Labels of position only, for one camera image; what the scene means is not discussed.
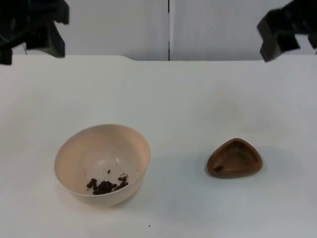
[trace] brown wooden dish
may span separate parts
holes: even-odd
[[[213,177],[236,178],[261,170],[262,159],[248,142],[234,138],[221,145],[209,158],[207,169]]]

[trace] white bowl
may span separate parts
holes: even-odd
[[[112,206],[141,187],[149,160],[149,145],[140,133],[122,125],[98,125],[80,131],[65,142],[55,159],[55,174],[81,200]],[[129,183],[124,188],[101,195],[87,190],[92,178],[120,184],[118,177],[123,173],[128,174]]]

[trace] white table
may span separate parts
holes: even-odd
[[[13,63],[0,67],[1,238],[316,237],[315,57]],[[110,209],[75,200],[53,173],[60,145],[101,123],[133,127],[151,148],[141,190]],[[258,149],[263,169],[210,177],[208,156],[234,137]]]

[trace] bowl rim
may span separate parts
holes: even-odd
[[[140,173],[140,174],[137,176],[137,178],[134,180],[133,183],[129,183],[127,186],[125,186],[125,187],[123,187],[123,188],[121,188],[121,189],[119,189],[119,190],[117,190],[117,191],[113,191],[113,192],[105,193],[105,194],[100,194],[100,195],[83,194],[83,193],[75,192],[75,191],[71,190],[70,188],[68,188],[67,186],[65,186],[65,185],[58,179],[58,176],[57,176],[57,173],[56,173],[56,160],[57,160],[58,155],[59,155],[59,153],[61,152],[62,148],[66,145],[66,143],[67,143],[68,141],[70,141],[72,138],[74,138],[74,137],[75,137],[76,135],[78,135],[79,133],[82,133],[82,132],[84,132],[84,131],[86,131],[86,130],[92,129],[92,128],[94,128],[94,127],[99,127],[99,126],[116,126],[116,127],[122,127],[122,128],[131,130],[131,131],[137,133],[137,134],[145,141],[145,143],[146,143],[146,148],[147,148],[147,151],[148,151],[148,154],[149,154],[149,155],[148,155],[148,161],[147,161],[147,163],[146,163],[146,166],[145,166],[144,171],[143,171],[142,173]],[[99,125],[93,125],[93,126],[90,126],[90,127],[87,127],[87,128],[85,128],[85,129],[80,130],[79,132],[73,134],[70,138],[68,138],[68,139],[62,144],[62,146],[59,148],[59,150],[58,150],[58,152],[57,152],[57,154],[56,154],[56,156],[55,156],[55,160],[54,160],[54,174],[55,174],[55,177],[56,177],[56,179],[57,179],[57,181],[58,181],[59,184],[61,184],[61,185],[62,185],[64,188],[66,188],[68,191],[70,191],[70,192],[72,192],[72,193],[74,193],[74,194],[76,194],[76,195],[78,195],[78,196],[81,196],[81,197],[92,197],[92,198],[93,198],[93,197],[95,197],[95,198],[105,197],[105,196],[107,196],[107,195],[110,196],[110,195],[115,194],[115,193],[118,193],[118,192],[120,192],[120,191],[124,191],[124,190],[128,189],[130,186],[132,186],[133,184],[135,184],[139,179],[141,179],[141,178],[145,175],[145,172],[146,172],[146,170],[147,170],[147,168],[148,168],[148,166],[149,166],[150,158],[151,158],[150,146],[149,146],[149,143],[148,143],[148,141],[146,140],[146,138],[144,137],[143,134],[141,134],[141,133],[138,132],[137,130],[135,130],[135,129],[129,127],[129,126],[126,126],[126,125],[115,124],[115,123],[99,124]]]

